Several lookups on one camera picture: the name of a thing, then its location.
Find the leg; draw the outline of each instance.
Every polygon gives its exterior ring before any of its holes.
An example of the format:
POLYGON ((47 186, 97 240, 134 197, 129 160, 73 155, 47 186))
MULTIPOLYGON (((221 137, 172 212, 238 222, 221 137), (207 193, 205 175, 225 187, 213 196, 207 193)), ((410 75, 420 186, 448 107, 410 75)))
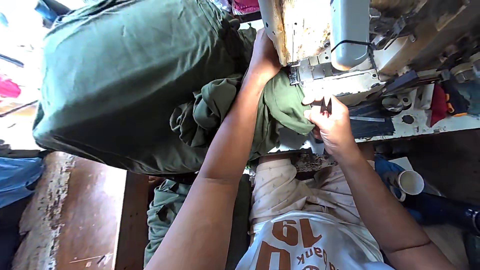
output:
POLYGON ((265 221, 303 209, 312 192, 305 183, 295 179, 296 174, 286 155, 261 157, 253 181, 251 234, 259 231, 265 221))
MULTIPOLYGON (((368 160, 368 163, 374 167, 375 152, 371 143, 359 144, 360 151, 368 160)), ((331 172, 325 180, 318 179, 319 189, 312 189, 312 192, 319 198, 327 200, 335 207, 327 207, 327 213, 349 223, 362 225, 360 215, 353 201, 350 187, 340 168, 333 166, 331 172)))

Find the dark green fabric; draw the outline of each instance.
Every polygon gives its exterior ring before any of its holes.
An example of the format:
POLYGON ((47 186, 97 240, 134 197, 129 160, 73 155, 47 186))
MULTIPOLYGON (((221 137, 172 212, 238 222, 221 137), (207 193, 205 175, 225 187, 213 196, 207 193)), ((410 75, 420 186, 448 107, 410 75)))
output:
POLYGON ((175 108, 170 127, 182 142, 191 147, 210 145, 240 89, 242 77, 239 74, 212 81, 193 93, 195 100, 175 108))
POLYGON ((290 85, 287 72, 281 70, 264 88, 264 103, 272 116, 282 124, 299 134, 307 135, 315 127, 303 112, 310 110, 310 105, 303 105, 305 97, 300 85, 290 85))
MULTIPOLYGON (((195 100, 178 106, 170 117, 170 127, 192 147, 207 147, 227 114, 241 86, 241 76, 211 82, 195 94, 195 100)), ((258 105, 250 160, 266 154, 278 143, 281 124, 307 135, 314 125, 303 112, 304 97, 299 85, 291 86, 288 75, 280 71, 264 88, 258 105)))
MULTIPOLYGON (((234 270, 236 268, 249 246, 248 216, 252 195, 252 185, 249 178, 248 174, 242 176, 233 207, 233 216, 225 217, 225 219, 232 218, 226 270, 234 270)), ((190 185, 179 184, 167 179, 155 188, 154 199, 150 203, 150 209, 147 211, 149 243, 145 248, 144 265, 152 258, 163 238, 165 238, 168 229, 185 202, 190 187, 190 185)))
POLYGON ((185 202, 191 185, 179 184, 166 179, 154 190, 154 199, 147 211, 148 244, 145 248, 144 265, 152 258, 167 234, 173 220, 185 202))
POLYGON ((45 37, 36 142, 137 173, 198 170, 206 148, 169 125, 213 80, 246 71, 255 31, 208 0, 108 0, 45 37))

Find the hand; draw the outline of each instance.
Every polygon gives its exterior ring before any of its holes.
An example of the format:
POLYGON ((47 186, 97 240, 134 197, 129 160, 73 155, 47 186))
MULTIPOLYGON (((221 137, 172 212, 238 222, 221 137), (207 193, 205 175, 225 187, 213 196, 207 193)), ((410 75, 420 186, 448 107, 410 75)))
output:
POLYGON ((278 73, 281 67, 272 40, 267 36, 264 28, 258 30, 247 75, 256 76, 262 83, 266 84, 278 73))
POLYGON ((302 103, 306 105, 314 101, 321 101, 323 98, 325 98, 326 104, 331 99, 332 114, 330 116, 328 116, 327 111, 320 111, 320 106, 313 106, 311 110, 306 110, 303 115, 316 125, 313 129, 313 135, 324 141, 325 149, 329 154, 334 156, 348 155, 356 147, 350 127, 348 108, 334 96, 306 96, 302 103))

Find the right hand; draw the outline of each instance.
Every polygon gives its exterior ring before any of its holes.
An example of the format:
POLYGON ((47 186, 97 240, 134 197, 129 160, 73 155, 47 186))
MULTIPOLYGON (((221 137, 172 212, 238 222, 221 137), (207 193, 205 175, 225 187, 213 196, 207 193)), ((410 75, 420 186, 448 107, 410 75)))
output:
POLYGON ((312 109, 306 110, 303 115, 316 125, 313 129, 313 135, 324 141, 325 149, 329 154, 334 156, 348 155, 357 145, 350 127, 348 108, 331 95, 306 96, 302 103, 307 105, 314 101, 321 101, 323 98, 326 104, 331 99, 332 114, 330 116, 328 116, 328 113, 320 111, 320 106, 312 106, 312 109))

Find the white t-shirt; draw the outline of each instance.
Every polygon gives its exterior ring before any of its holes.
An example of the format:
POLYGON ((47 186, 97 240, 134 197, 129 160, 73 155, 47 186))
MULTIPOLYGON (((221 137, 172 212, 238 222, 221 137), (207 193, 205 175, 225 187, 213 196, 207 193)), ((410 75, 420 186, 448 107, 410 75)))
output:
POLYGON ((393 270, 365 227, 297 210, 265 222, 236 269, 393 270))

